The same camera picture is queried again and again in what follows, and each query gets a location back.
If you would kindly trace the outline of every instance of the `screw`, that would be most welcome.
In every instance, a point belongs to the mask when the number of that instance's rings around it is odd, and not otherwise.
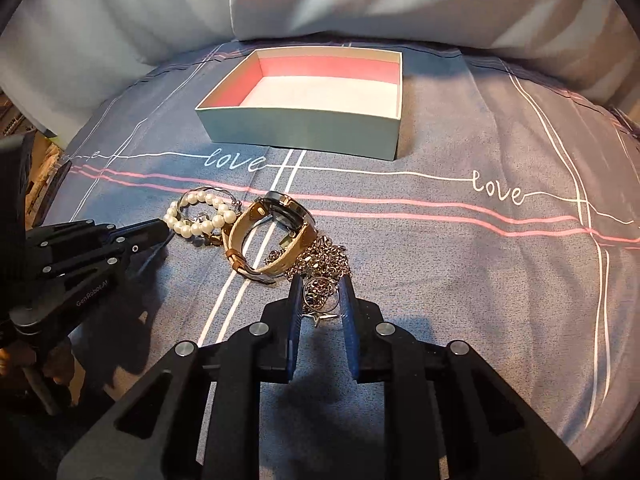
[[[269,325],[259,321],[249,327],[249,332],[252,335],[265,335],[269,331]]]
[[[180,357],[187,357],[195,350],[195,346],[191,341],[182,341],[175,346],[175,353]]]
[[[469,345],[464,341],[454,341],[449,348],[455,355],[465,355],[469,352]]]
[[[396,327],[391,323],[378,323],[376,325],[376,332],[380,335],[392,335],[393,332],[396,331]]]

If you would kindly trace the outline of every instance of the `watch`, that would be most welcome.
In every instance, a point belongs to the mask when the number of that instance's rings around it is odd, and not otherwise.
[[[286,227],[289,234],[280,242],[284,252],[272,262],[254,269],[242,254],[242,245],[255,223],[267,216]],[[257,198],[238,217],[230,230],[222,232],[225,256],[233,270],[249,280],[267,284],[275,283],[276,276],[292,267],[317,236],[316,221],[311,213],[290,196],[277,191],[270,191],[264,197]]]

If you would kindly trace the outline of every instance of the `white backdrop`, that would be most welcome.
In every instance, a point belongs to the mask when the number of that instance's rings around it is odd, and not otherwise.
[[[64,145],[179,52],[321,31],[491,49],[640,118],[640,41],[614,0],[24,0],[0,37],[0,86]]]

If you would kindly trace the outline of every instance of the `open box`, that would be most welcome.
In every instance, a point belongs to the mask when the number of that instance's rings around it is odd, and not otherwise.
[[[198,104],[214,142],[393,160],[402,54],[344,46],[254,50]]]

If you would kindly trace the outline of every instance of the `blue fabric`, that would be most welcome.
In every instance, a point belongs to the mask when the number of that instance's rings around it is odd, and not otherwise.
[[[635,139],[495,57],[345,41],[402,51],[397,160],[212,144],[194,108],[243,56],[277,44],[183,54],[105,102],[69,146],[47,223],[161,217],[208,183],[244,200],[289,192],[348,247],[357,295],[386,320],[468,341],[581,460],[612,442],[640,397]],[[269,229],[250,262],[276,247]],[[74,334],[98,386],[124,391],[180,339],[224,340],[289,285],[243,282],[220,249],[180,237],[154,269]],[[263,476],[362,478],[365,464],[381,478],[382,403],[381,385],[351,379],[340,322],[304,322],[292,383],[262,388]]]

